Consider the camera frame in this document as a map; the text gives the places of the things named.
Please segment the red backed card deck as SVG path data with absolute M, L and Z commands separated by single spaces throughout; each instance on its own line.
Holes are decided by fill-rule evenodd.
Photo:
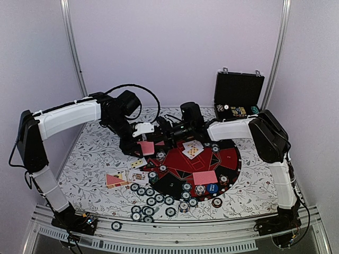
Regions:
M 143 156 L 150 156 L 155 153 L 154 143 L 151 141 L 138 141 L 141 146 Z

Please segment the three of spades card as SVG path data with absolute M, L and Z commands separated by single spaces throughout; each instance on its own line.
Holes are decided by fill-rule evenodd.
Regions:
M 145 158 L 138 158 L 136 160 L 130 161 L 127 163 L 127 166 L 129 169 L 138 169 L 140 167 L 143 167 L 147 164 L 147 161 Z

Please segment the eight of hearts card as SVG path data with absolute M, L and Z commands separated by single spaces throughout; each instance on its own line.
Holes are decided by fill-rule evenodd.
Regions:
M 193 159 L 203 151 L 203 146 L 187 146 L 182 153 L 188 158 Z

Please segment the blue chip stack seat seven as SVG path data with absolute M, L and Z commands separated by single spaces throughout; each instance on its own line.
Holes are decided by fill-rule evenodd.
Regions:
M 162 161 L 166 158 L 166 153 L 161 151 L 156 154 L 156 159 L 159 161 Z

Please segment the king of diamonds card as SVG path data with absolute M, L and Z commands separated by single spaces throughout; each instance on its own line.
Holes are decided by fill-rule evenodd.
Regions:
M 140 170 L 132 170 L 128 174 L 128 181 L 137 184 L 149 183 L 148 173 Z

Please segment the green chip stack seat six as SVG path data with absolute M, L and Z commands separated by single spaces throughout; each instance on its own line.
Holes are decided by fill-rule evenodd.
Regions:
M 158 173 L 155 171 L 151 171 L 148 173 L 148 179 L 151 184 L 154 184 L 158 181 Z

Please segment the green chip table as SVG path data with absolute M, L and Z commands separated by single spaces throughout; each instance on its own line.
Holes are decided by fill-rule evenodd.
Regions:
M 153 195 L 155 195 L 155 190 L 152 189 L 152 188 L 148 188 L 148 189 L 146 189 L 145 194 L 146 194 L 147 196 L 153 196 Z
M 143 195 L 145 195 L 145 193 L 146 193 L 145 188 L 143 188 L 143 187 L 138 188 L 138 190 L 137 190 L 138 195 L 143 196 Z

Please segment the green chip mat seat four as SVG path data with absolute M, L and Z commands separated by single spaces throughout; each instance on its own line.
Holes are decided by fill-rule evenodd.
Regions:
M 183 189 L 184 191 L 190 191 L 191 188 L 192 188 L 192 186 L 191 186 L 191 184 L 189 184 L 189 183 L 184 183 L 184 184 L 182 185 L 182 189 Z

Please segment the green chip mat edge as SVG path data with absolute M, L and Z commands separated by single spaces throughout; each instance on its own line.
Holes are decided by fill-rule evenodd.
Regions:
M 154 199 L 156 200 L 157 203 L 161 203 L 164 201 L 164 196 L 162 194 L 156 194 Z
M 188 191 L 184 191 L 181 193 L 181 198 L 184 200 L 189 200 L 191 198 L 191 194 Z

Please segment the blue chip stack seat four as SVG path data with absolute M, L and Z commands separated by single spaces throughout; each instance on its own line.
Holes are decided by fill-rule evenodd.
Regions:
M 194 192 L 196 196 L 204 196 L 206 193 L 206 187 L 204 185 L 196 185 Z

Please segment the blue small blind button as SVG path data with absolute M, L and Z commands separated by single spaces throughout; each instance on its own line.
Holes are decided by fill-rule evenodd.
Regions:
M 210 194 L 215 194 L 218 192 L 218 185 L 217 184 L 208 184 L 207 185 L 207 192 L 210 193 Z

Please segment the green chip front cluster top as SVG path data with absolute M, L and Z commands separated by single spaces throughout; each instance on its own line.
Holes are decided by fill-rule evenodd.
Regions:
M 146 215 L 146 216 L 153 216 L 154 215 L 154 209 L 152 207 L 149 206 L 145 206 L 142 208 L 142 212 Z

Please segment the green chip cluster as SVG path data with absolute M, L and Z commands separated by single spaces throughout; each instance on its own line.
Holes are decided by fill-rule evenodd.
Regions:
M 145 206 L 142 208 L 142 212 L 146 215 L 146 216 L 153 216 L 154 215 L 154 209 L 152 207 L 149 206 Z
M 153 219 L 152 216 L 146 215 L 146 216 L 143 217 L 143 221 L 144 221 L 145 223 L 153 223 L 153 222 L 154 222 L 154 219 Z

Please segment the brown 100 poker chip stack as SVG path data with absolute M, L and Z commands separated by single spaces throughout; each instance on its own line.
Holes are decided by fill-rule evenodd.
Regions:
M 212 200 L 212 206 L 214 208 L 220 208 L 222 206 L 222 200 L 220 198 L 214 198 Z

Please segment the eight of diamonds card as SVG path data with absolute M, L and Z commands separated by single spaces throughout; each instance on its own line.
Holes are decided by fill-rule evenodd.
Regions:
M 199 141 L 193 140 L 193 141 L 183 143 L 183 147 L 185 150 L 191 150 L 191 149 L 200 150 L 203 148 L 203 145 Z

